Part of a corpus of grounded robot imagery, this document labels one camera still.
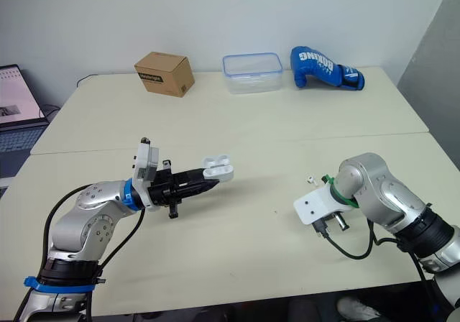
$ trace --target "cardboard box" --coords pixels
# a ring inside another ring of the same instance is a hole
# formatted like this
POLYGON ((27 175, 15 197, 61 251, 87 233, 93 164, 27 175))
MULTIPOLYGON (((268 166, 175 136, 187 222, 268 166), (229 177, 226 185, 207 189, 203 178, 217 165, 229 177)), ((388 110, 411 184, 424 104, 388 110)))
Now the cardboard box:
POLYGON ((149 92, 184 97, 195 83, 186 56, 151 52, 134 67, 149 92))

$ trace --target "plastic food container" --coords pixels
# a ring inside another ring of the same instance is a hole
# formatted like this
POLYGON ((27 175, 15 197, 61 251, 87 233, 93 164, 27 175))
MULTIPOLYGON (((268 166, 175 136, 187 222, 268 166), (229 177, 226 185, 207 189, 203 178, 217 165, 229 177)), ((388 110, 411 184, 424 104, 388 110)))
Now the plastic food container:
POLYGON ((274 52, 227 55, 222 63, 232 93, 265 92, 281 88, 282 66, 274 52))

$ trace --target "white wall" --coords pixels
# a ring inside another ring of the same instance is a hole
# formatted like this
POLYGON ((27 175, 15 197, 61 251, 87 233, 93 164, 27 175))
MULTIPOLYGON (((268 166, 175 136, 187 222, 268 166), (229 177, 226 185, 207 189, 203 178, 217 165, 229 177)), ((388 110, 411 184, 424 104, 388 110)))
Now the white wall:
POLYGON ((398 82, 442 0, 0 0, 0 65, 62 104, 89 73, 133 71, 149 51, 219 70, 224 54, 309 45, 398 82))

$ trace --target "blue strap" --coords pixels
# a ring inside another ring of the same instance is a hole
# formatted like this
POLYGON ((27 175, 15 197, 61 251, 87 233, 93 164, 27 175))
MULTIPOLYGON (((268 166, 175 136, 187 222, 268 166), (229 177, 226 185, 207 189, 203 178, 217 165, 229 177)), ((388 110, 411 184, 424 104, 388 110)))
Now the blue strap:
POLYGON ((49 286, 42 285, 37 281, 36 277, 26 277, 24 286, 33 288, 38 292, 43 293, 85 293, 93 291, 96 285, 83 285, 83 286, 49 286))
POLYGON ((132 178, 128 179, 125 184, 124 184, 124 197, 122 198, 121 202, 128 206, 130 209, 133 211, 138 211, 139 209, 136 206, 136 203, 134 203, 134 199, 132 198, 131 195, 132 191, 132 178))

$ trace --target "blue boxing glove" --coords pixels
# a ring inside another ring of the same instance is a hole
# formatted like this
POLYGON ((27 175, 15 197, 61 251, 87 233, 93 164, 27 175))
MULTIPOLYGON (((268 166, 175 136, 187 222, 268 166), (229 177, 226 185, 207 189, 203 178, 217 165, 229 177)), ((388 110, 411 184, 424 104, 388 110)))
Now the blue boxing glove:
POLYGON ((364 76, 356 68, 337 65, 309 47, 295 47, 290 53, 290 67, 297 87, 307 86, 307 75, 314 75, 329 85, 348 90, 362 90, 364 76))

